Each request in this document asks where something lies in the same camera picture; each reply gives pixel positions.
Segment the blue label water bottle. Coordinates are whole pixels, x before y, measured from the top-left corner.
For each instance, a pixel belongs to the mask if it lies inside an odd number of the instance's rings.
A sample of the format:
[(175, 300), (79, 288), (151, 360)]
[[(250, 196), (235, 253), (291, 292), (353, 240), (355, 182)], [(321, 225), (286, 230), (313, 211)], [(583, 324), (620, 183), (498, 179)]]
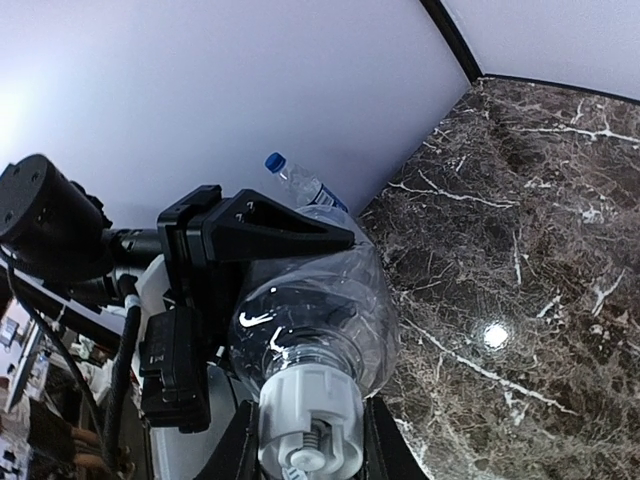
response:
[(296, 206), (324, 205), (348, 212), (348, 207), (317, 175), (295, 162), (288, 161), (280, 153), (274, 152), (269, 155), (264, 165)]

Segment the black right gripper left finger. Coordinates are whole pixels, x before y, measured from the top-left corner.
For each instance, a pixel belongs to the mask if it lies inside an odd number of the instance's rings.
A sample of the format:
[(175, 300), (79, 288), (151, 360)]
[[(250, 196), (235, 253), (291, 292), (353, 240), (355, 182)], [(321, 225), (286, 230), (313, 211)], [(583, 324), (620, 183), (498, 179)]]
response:
[(199, 472), (199, 480), (261, 479), (258, 421), (258, 404), (253, 401), (241, 402), (218, 445)]

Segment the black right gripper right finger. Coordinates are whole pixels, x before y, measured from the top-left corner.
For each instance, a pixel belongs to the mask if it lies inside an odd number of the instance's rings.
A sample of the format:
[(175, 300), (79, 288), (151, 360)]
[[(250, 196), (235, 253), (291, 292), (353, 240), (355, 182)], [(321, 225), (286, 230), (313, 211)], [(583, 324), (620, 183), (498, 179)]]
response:
[(365, 405), (362, 478), (428, 479), (412, 455), (382, 397), (372, 397)]

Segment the white pump bottle cap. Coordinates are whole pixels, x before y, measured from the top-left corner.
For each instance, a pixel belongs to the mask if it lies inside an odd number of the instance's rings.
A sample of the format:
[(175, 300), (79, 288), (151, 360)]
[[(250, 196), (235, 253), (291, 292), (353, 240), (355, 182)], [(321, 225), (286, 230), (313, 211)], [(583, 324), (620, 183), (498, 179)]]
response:
[(294, 468), (309, 479), (350, 479), (363, 465), (363, 401), (340, 370), (302, 364), (276, 373), (259, 398), (258, 460), (282, 479)]

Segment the clear plastic bottle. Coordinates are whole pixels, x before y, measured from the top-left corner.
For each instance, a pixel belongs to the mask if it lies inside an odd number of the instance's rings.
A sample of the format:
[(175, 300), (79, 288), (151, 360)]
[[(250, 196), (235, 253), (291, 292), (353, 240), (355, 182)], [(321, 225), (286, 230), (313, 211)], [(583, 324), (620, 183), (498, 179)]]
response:
[(229, 326), (231, 365), (254, 395), (282, 370), (319, 363), (347, 374), (371, 397), (390, 379), (399, 351), (399, 321), (378, 251), (343, 210), (299, 211), (351, 231), (355, 243), (331, 255), (253, 262)]

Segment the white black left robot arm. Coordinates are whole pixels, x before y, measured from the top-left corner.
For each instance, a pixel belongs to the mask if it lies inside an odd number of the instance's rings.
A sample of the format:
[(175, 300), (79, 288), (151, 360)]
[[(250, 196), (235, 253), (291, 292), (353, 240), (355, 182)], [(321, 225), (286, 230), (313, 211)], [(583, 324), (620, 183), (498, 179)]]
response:
[(120, 303), (120, 276), (141, 277), (162, 258), (159, 296), (199, 311), (196, 351), (212, 359), (251, 262), (331, 255), (355, 243), (345, 228), (303, 216), (254, 190), (224, 197), (202, 185), (163, 210), (153, 229), (115, 229), (103, 204), (45, 156), (1, 175), (1, 251), (14, 267), (89, 306)]

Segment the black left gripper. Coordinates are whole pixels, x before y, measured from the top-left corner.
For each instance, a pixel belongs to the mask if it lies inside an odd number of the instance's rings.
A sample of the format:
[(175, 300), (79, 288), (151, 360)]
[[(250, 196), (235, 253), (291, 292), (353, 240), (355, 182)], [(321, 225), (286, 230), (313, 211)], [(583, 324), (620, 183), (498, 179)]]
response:
[(157, 231), (169, 287), (167, 307), (195, 318), (198, 357), (225, 360), (227, 331), (246, 263), (329, 255), (355, 244), (347, 229), (304, 216), (254, 190), (225, 197), (203, 185), (161, 212)]

